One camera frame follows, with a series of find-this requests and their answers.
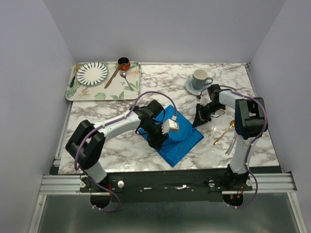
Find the blue satin napkin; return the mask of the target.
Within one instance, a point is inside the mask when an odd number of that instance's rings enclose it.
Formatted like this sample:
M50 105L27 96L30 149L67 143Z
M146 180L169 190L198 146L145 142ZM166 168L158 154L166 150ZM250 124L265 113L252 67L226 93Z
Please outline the blue satin napkin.
M173 117L175 108L169 105L163 108L159 103L150 103L147 109L152 113L151 119L155 125L159 125ZM161 140L161 148L156 152L171 166L176 166L187 153L198 144L204 136L179 112L176 122L179 126L178 132L168 132L167 139Z

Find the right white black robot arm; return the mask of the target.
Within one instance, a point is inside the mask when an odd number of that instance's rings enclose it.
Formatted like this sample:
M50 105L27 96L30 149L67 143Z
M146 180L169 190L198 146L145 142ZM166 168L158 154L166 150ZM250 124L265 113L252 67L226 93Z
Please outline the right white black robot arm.
M241 185L241 179L247 179L254 146L268 129L264 100L260 97L242 95L231 87L222 89L218 84L208 87L207 92L211 102L196 104L196 115L192 126L196 128L210 122L212 114L218 110L225 110L227 106L235 110L234 128L237 144L223 179L227 189L235 190Z

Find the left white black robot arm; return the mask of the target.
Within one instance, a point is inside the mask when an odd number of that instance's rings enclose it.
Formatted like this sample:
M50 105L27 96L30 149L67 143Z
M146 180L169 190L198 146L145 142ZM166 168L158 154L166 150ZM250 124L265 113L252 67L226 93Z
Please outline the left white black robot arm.
M110 139L131 130L143 129L151 148L161 149L168 139L168 134L162 130L162 124L155 118L164 110L156 100L147 106L134 106L133 111L115 117L103 123L80 122L65 149L92 180L91 186L98 192L107 188L107 172L99 162L104 143Z

